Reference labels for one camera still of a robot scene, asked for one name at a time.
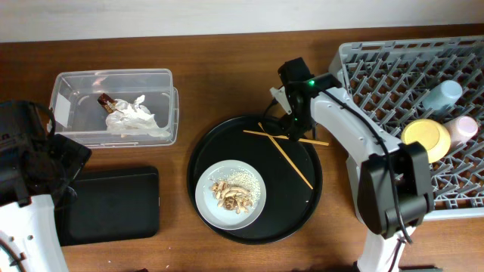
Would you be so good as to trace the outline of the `light blue cup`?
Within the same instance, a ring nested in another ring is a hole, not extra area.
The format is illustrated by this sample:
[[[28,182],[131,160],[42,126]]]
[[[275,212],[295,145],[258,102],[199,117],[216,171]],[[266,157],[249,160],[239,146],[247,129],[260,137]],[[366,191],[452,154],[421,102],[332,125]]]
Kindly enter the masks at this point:
[[[431,109],[434,112],[446,110],[454,105],[463,94],[461,85],[452,80],[446,80],[435,88],[422,100],[425,110]]]

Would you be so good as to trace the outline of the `wooden chopstick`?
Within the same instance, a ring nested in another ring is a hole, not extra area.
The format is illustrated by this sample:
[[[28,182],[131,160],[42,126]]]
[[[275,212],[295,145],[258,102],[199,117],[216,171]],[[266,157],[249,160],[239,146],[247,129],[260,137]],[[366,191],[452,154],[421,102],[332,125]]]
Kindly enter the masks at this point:
[[[302,178],[302,180],[306,183],[306,185],[310,188],[310,190],[313,190],[313,186],[309,183],[305,175],[298,169],[298,167],[294,164],[292,159],[286,154],[286,152],[282,149],[282,147],[278,144],[278,142],[274,139],[273,136],[268,134],[267,136],[269,140],[274,144],[274,146],[278,149],[280,154],[287,160],[287,162],[290,164],[290,166],[293,168],[293,170]]]
[[[249,130],[243,130],[243,132],[244,133],[248,133],[248,134],[256,134],[256,135],[260,135],[260,136],[266,136],[266,137],[271,136],[271,137],[277,138],[277,139],[290,140],[287,136],[283,136],[283,135],[275,135],[275,136],[272,136],[272,135],[267,134],[265,132],[249,131]],[[321,146],[329,146],[329,143],[328,142],[309,140],[309,139],[305,139],[305,138],[300,138],[297,141],[302,142],[302,143],[307,143],[307,144],[315,144],[315,145],[321,145]]]

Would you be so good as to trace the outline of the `gold snack wrapper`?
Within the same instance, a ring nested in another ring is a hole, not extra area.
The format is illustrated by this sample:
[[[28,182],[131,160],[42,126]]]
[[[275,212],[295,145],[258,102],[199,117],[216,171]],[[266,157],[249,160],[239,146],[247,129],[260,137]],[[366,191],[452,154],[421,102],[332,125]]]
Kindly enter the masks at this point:
[[[101,94],[98,97],[98,103],[108,112],[113,113],[116,111],[116,101],[107,94]]]

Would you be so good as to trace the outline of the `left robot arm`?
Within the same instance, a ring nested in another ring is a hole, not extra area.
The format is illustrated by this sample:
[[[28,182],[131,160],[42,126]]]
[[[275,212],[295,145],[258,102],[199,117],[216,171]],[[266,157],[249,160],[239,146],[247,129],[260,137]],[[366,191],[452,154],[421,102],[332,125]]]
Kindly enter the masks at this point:
[[[1,104],[1,269],[66,271],[54,209],[89,160],[89,148],[42,127],[46,107]]]

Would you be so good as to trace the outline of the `food scraps and rice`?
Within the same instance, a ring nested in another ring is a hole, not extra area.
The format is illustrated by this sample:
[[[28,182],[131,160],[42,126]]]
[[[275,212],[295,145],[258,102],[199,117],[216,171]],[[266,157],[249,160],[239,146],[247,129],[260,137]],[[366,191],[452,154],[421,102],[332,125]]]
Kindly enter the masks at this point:
[[[255,175],[247,171],[232,172],[210,187],[217,206],[236,214],[249,214],[261,197],[261,185]]]

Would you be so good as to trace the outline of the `grey plate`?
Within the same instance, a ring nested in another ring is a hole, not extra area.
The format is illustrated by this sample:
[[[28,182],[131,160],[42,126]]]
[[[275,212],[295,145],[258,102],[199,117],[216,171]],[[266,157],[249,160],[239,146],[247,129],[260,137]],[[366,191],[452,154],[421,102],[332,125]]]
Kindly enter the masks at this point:
[[[241,213],[238,215],[233,211],[219,208],[210,187],[219,178],[240,170],[256,176],[261,185],[261,197],[255,209],[249,214]],[[223,230],[239,230],[252,224],[262,213],[265,200],[266,188],[262,176],[251,165],[237,160],[225,160],[210,166],[198,178],[195,190],[195,201],[202,218],[210,225]]]

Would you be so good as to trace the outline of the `white napkin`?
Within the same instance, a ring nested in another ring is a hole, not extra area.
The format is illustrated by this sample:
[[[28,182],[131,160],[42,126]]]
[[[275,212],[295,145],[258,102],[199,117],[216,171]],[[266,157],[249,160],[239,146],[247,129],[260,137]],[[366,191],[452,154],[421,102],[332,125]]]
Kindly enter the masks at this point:
[[[107,131],[126,135],[147,134],[151,137],[168,138],[172,134],[162,129],[155,121],[155,115],[143,105],[145,95],[137,97],[133,103],[126,100],[114,99],[116,111],[108,113],[105,123]]]

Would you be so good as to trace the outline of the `yellow bowl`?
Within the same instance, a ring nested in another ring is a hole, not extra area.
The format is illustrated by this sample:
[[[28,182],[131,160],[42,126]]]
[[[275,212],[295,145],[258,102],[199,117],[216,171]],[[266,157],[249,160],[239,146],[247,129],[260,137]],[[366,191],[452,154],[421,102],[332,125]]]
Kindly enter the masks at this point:
[[[427,151],[429,163],[442,159],[451,146],[448,130],[444,125],[431,119],[410,122],[402,131],[401,140],[405,144],[421,144]]]

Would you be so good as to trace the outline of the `pink cup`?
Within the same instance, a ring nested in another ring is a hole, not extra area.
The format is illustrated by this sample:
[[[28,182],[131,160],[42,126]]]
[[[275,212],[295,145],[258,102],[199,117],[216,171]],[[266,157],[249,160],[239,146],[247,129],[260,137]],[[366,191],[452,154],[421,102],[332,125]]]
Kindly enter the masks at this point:
[[[469,116],[459,116],[444,124],[451,138],[451,147],[468,142],[477,132],[476,120]]]

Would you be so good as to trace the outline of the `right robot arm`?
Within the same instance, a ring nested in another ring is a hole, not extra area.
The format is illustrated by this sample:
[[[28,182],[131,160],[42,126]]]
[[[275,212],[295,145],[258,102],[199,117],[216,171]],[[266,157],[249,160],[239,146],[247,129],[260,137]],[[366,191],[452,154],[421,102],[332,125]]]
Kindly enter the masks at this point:
[[[396,272],[411,234],[434,209],[430,164],[418,142],[405,144],[380,128],[330,73],[314,76],[299,57],[285,62],[275,99],[284,108],[282,133],[299,140],[315,125],[347,151],[357,218],[368,229],[356,271]]]

